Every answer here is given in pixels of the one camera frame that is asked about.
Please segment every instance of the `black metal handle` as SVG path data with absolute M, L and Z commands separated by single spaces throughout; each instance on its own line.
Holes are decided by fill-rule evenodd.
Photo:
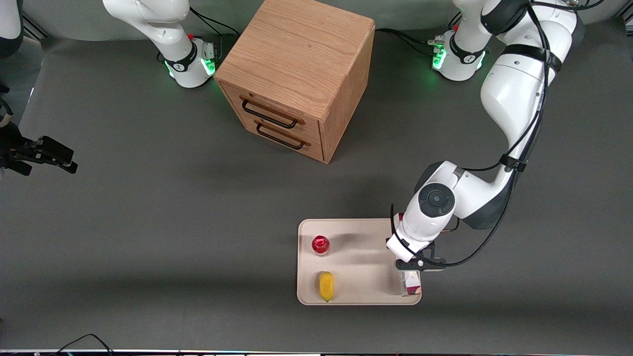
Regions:
M 303 141 L 301 141 L 301 144 L 299 144 L 297 146 L 295 146 L 293 144 L 289 144 L 289 143 L 285 142 L 284 140 L 278 139 L 278 138 L 276 138 L 273 135 L 269 135 L 266 132 L 263 132 L 262 130 L 260 130 L 260 128 L 261 128 L 261 124 L 257 123 L 257 133 L 258 134 L 260 134 L 260 135 L 262 135 L 264 137 L 267 137 L 267 138 L 269 138 L 269 139 L 271 139 L 271 140 L 273 140 L 273 141 L 275 141 L 277 143 L 283 144 L 284 146 L 286 146 L 288 148 L 301 149 L 303 147 L 303 145 L 305 144 L 305 142 L 303 142 Z
M 297 119 L 293 119 L 292 123 L 290 123 L 290 124 L 284 124 L 283 122 L 275 120 L 272 117 L 268 117 L 268 116 L 266 116 L 266 115 L 264 115 L 262 113 L 258 113 L 257 111 L 254 111 L 254 110 L 251 110 L 251 109 L 247 108 L 246 107 L 247 104 L 248 104 L 248 99 L 244 99 L 244 101 L 242 102 L 242 109 L 244 109 L 244 111 L 246 111 L 247 113 L 249 113 L 251 115 L 255 115 L 258 118 L 261 118 L 263 120 L 272 122 L 275 125 L 279 125 L 279 126 L 285 128 L 285 129 L 291 129 L 297 124 Z

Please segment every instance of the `tray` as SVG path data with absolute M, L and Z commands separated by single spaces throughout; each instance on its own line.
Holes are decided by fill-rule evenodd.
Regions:
M 317 256 L 312 239 L 330 240 L 327 256 Z M 308 219 L 299 225 L 297 298 L 305 305 L 414 305 L 422 295 L 401 296 L 396 257 L 385 247 L 389 219 Z M 334 275 L 334 297 L 324 301 L 318 276 Z

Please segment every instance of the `gray tabletop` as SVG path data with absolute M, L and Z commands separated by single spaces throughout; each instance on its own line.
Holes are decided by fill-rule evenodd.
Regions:
M 297 226 L 402 210 L 439 160 L 494 163 L 505 137 L 479 99 L 494 55 L 455 83 L 377 34 L 366 94 L 324 165 L 248 133 L 214 82 L 180 88 L 155 54 L 148 41 L 48 43 L 21 127 L 72 147 L 79 171 L 38 166 L 0 184 L 3 348 L 96 333 L 113 348 L 633 351 L 633 63 L 621 22 L 590 26 L 551 86 L 497 235 L 471 262 L 423 275 L 414 307 L 300 304 Z M 464 257 L 485 235 L 442 235 L 438 254 Z

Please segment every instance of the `red bottle cap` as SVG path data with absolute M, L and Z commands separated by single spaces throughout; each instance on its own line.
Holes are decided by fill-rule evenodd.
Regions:
M 312 250 L 314 250 L 319 255 L 328 252 L 330 249 L 330 240 L 328 240 L 325 236 L 317 236 L 314 240 L 312 240 Z

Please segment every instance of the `wooden cabinet top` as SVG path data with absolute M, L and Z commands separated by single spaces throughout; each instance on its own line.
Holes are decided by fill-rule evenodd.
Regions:
M 374 21 L 314 0 L 266 0 L 215 77 L 324 120 Z

